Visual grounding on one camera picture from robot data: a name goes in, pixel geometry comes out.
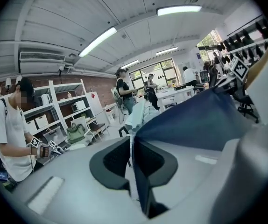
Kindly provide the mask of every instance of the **red brick wall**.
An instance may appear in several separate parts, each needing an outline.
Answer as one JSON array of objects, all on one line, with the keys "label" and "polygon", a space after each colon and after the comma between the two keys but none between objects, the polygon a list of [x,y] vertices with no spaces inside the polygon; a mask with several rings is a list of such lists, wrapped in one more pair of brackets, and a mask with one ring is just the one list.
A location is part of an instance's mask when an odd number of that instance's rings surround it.
[{"label": "red brick wall", "polygon": [[[58,76],[38,76],[30,77],[33,81],[34,87],[40,87],[49,85],[49,80],[53,80],[54,84],[60,84],[60,77]],[[102,106],[109,105],[114,103],[114,99],[111,94],[111,88],[115,86],[116,79],[114,78],[102,78],[102,77],[88,77],[88,76],[62,76],[62,83],[76,83],[80,79],[83,80],[86,92],[90,92],[91,88],[93,91],[98,93],[98,97]],[[12,79],[12,84],[15,84],[16,79]],[[3,94],[6,93],[4,84],[2,88]]]}]

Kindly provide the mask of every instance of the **white t-shirt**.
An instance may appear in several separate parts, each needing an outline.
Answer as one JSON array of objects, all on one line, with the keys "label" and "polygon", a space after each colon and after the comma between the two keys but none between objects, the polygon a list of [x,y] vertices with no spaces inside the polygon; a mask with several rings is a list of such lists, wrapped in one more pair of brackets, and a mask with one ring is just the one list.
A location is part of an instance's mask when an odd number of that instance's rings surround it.
[{"label": "white t-shirt", "polygon": [[[7,116],[5,117],[5,107],[0,101],[0,144],[26,147],[25,133],[28,133],[24,114],[20,114],[19,109],[14,109],[4,98],[7,104]],[[30,155],[24,157],[3,156],[0,152],[4,168],[8,174],[17,182],[27,178],[32,171]],[[32,166],[35,166],[35,160],[32,160]]]},{"label": "white t-shirt", "polygon": [[184,71],[184,79],[185,79],[185,84],[188,82],[191,82],[192,80],[196,80],[195,77],[195,69],[188,68],[187,70]]}]

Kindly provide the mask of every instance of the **air conditioner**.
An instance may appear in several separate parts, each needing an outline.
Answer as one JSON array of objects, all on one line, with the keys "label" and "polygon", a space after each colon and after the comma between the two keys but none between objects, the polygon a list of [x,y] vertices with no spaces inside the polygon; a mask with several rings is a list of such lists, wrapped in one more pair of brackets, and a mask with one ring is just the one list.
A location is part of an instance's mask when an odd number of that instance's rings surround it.
[{"label": "air conditioner", "polygon": [[21,74],[57,73],[62,63],[55,62],[21,62]]},{"label": "air conditioner", "polygon": [[52,53],[44,53],[44,52],[20,52],[20,61],[21,62],[60,62],[63,63],[65,61],[65,56],[52,54]]}]

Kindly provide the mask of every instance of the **green bag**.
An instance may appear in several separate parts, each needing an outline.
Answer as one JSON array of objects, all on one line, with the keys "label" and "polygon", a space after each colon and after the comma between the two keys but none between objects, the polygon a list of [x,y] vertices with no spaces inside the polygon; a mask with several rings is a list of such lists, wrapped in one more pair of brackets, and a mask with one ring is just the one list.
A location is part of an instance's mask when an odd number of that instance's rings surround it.
[{"label": "green bag", "polygon": [[84,130],[82,125],[76,125],[71,128],[67,128],[68,142],[70,144],[76,143],[84,139]]}]

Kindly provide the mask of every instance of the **fluorescent light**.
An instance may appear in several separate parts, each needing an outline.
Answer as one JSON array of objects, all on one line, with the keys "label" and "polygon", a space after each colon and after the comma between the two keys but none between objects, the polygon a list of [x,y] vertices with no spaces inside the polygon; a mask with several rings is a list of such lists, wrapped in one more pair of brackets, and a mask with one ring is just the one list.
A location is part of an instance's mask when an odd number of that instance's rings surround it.
[{"label": "fluorescent light", "polygon": [[170,13],[199,12],[200,5],[180,5],[172,7],[162,7],[157,9],[157,15],[162,16]]},{"label": "fluorescent light", "polygon": [[136,64],[136,63],[138,63],[138,62],[139,62],[138,60],[133,61],[133,62],[127,64],[127,65],[122,66],[121,68],[124,69],[124,68],[126,68],[126,67],[128,67],[128,66],[130,66],[130,65]]},{"label": "fluorescent light", "polygon": [[160,54],[162,54],[162,53],[167,53],[167,52],[169,52],[169,51],[176,50],[176,49],[177,49],[177,47],[170,48],[170,49],[163,50],[163,51],[159,51],[159,52],[156,53],[156,56],[157,56],[157,55],[160,55]]},{"label": "fluorescent light", "polygon": [[95,40],[93,40],[87,47],[84,48],[83,51],[80,52],[78,56],[84,57],[87,55],[92,49],[98,46],[102,41],[106,40],[108,37],[112,36],[116,33],[116,29],[114,27],[109,28],[101,35],[99,35]]}]

